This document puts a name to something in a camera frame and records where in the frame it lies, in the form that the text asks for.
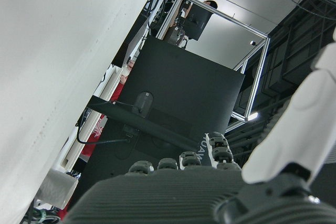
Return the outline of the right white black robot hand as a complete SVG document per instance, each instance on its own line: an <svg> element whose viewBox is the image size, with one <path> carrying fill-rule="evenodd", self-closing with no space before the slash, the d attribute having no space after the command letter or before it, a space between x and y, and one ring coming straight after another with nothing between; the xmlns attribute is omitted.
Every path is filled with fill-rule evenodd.
<svg viewBox="0 0 336 224"><path fill-rule="evenodd" d="M150 37L119 97L88 103L109 121L65 223L335 223L310 192L335 143L335 43L243 167L224 131L244 76Z"/></svg>

